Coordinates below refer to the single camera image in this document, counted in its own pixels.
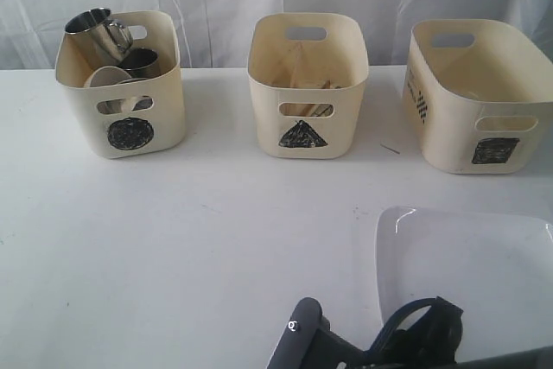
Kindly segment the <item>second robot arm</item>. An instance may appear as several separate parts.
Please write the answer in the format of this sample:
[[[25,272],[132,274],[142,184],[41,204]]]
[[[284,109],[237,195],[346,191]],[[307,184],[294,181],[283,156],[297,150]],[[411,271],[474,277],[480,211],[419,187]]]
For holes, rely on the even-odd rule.
[[[403,305],[365,351],[370,368],[551,368],[552,347],[457,362],[463,309],[437,296]]]

